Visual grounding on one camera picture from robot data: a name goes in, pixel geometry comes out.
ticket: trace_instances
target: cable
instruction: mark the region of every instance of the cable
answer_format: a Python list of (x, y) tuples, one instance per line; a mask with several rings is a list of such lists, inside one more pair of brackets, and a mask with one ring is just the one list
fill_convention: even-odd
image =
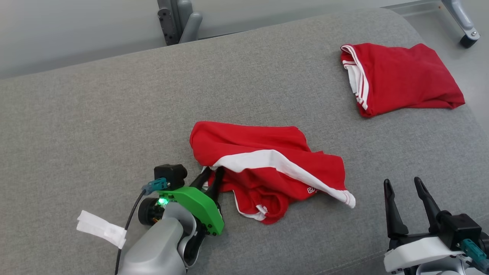
[[(133, 208), (131, 209), (131, 213), (129, 214), (129, 218), (127, 219), (126, 226), (124, 227), (125, 231), (127, 231), (127, 228), (129, 228), (129, 223), (131, 222), (131, 219), (134, 215), (134, 211), (136, 211), (136, 207), (139, 204), (139, 201), (141, 200), (141, 198), (144, 196), (144, 194), (146, 194), (145, 189), (141, 192), (141, 194), (139, 194), (139, 197), (137, 198), (136, 202), (134, 203)], [(115, 273), (114, 273), (115, 275), (117, 275), (117, 273), (119, 272), (119, 261), (121, 259), (121, 252), (122, 252), (122, 249), (119, 249), (119, 251), (117, 251), (117, 259), (115, 261)]]

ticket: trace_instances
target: led light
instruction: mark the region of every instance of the led light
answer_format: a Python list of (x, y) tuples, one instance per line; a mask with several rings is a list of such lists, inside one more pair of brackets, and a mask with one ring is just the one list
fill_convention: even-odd
[(165, 206), (168, 203), (168, 200), (165, 198), (159, 198), (158, 199), (158, 204), (161, 206)]

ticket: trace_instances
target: folded red shirt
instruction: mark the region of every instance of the folded red shirt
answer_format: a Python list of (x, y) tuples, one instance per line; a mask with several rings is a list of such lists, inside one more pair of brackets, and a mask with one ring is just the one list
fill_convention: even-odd
[(226, 168), (222, 191), (233, 191), (238, 212), (271, 224), (290, 203), (318, 190), (355, 207), (340, 157), (311, 152), (297, 127), (259, 127), (201, 121), (190, 135), (202, 166)]
[(409, 49), (346, 44), (341, 51), (364, 117), (400, 108), (455, 109), (465, 104), (450, 72), (436, 52), (423, 44)]

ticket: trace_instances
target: gray couch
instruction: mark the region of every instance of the gray couch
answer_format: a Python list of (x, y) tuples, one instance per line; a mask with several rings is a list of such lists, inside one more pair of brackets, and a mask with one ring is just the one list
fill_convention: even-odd
[[(428, 228), (413, 178), (442, 209), (489, 231), (489, 142), (468, 106), (360, 117), (339, 47), (422, 43), (384, 9), (315, 17), (0, 81), (0, 274), (111, 274), (117, 249), (75, 230), (86, 210), (123, 226), (153, 167), (200, 167), (194, 123), (294, 125), (341, 156), (350, 209), (326, 194), (278, 223), (244, 218), (221, 196), (222, 236), (189, 274), (383, 274), (389, 178), (411, 233)], [(146, 227), (133, 220), (125, 251)]]

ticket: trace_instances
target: white trim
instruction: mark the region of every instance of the white trim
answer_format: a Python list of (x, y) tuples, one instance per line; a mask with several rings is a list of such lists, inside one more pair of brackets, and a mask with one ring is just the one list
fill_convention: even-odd
[(352, 88), (352, 92), (355, 94), (355, 98), (357, 102), (360, 102), (360, 94), (358, 91), (360, 90), (360, 70), (357, 65), (345, 65), (346, 70), (348, 70), (348, 79), (350, 80), (350, 87)]
[[(202, 174), (206, 168), (207, 166), (203, 166), (202, 171), (200, 173)], [(211, 168), (212, 171), (216, 171), (217, 169), (217, 167), (212, 167), (212, 166), (209, 168)], [(207, 191), (208, 188), (209, 188), (209, 181), (205, 181), (204, 184), (202, 185), (202, 189)]]
[(354, 63), (351, 63), (352, 61), (343, 61), (343, 65), (344, 65), (345, 69), (348, 69), (346, 64), (349, 64), (349, 65), (355, 64), (358, 66), (358, 69), (360, 71), (359, 73), (361, 76), (359, 78), (359, 81), (357, 79), (355, 80), (355, 81), (357, 81), (358, 86), (360, 87), (360, 89), (357, 90), (357, 95), (361, 100), (359, 100), (358, 102), (362, 105), (362, 107), (365, 110), (367, 110), (368, 109), (367, 98), (368, 98), (369, 87), (370, 87), (369, 83), (368, 83), (367, 75), (365, 74), (365, 71), (363, 70), (363, 66), (360, 63), (360, 60), (358, 59), (358, 56), (356, 55), (355, 49), (352, 46), (343, 45), (343, 46), (341, 46), (341, 50), (351, 54), (353, 60), (355, 61)]
[(267, 214), (268, 213), (268, 209), (266, 206), (263, 206), (263, 205), (257, 205), (255, 206), (258, 211), (260, 211), (261, 213), (263, 213), (263, 215)]
[(240, 173), (245, 169), (272, 167), (295, 180), (330, 194), (351, 208), (354, 208), (356, 204), (355, 197), (349, 191), (337, 190), (327, 186), (276, 150), (258, 150), (250, 153), (224, 156), (213, 166), (224, 166), (235, 173)]
[[(266, 218), (266, 217), (265, 217), (265, 214), (264, 214), (264, 213), (262, 213), (261, 211), (258, 211), (256, 214), (245, 214), (245, 213), (241, 212), (241, 211), (240, 211), (240, 207), (238, 206), (238, 200), (236, 199), (236, 193), (234, 193), (234, 191), (233, 191), (233, 194), (234, 194), (234, 202), (236, 203), (236, 209), (238, 210), (238, 212), (239, 212), (241, 215), (245, 216), (246, 218), (255, 219), (255, 220), (257, 220), (257, 221), (262, 221), (262, 220), (264, 220), (264, 219)], [(263, 208), (261, 205), (257, 205), (257, 206), (256, 206), (256, 208), (257, 208), (258, 210), (260, 210), (260, 209), (258, 208), (258, 206), (259, 206), (259, 207), (261, 207), (261, 208)]]

